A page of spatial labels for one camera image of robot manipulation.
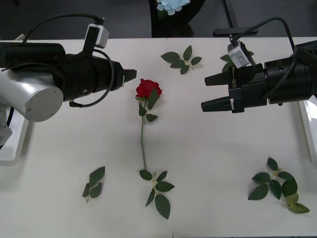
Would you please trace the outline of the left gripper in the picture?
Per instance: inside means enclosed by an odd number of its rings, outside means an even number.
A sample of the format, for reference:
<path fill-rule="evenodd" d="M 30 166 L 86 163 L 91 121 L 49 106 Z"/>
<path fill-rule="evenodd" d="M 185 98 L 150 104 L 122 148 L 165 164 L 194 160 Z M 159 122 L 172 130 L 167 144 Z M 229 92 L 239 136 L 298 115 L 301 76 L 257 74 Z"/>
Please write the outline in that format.
<path fill-rule="evenodd" d="M 112 61 L 114 67 L 114 83 L 111 91 L 118 90 L 125 83 L 135 79 L 137 77 L 137 70 L 135 69 L 123 69 L 121 64 L 116 61 Z"/>

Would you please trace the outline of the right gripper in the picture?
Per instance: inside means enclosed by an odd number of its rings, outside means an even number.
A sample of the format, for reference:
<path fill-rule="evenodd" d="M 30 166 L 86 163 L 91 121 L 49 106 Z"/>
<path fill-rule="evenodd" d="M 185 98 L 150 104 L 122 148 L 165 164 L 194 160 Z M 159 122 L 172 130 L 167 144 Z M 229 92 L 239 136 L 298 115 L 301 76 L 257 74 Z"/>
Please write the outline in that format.
<path fill-rule="evenodd" d="M 206 86 L 227 85 L 229 96 L 202 102 L 203 112 L 242 113 L 246 108 L 267 105 L 265 69 L 262 64 L 237 68 L 231 66 L 222 72 L 205 78 Z"/>

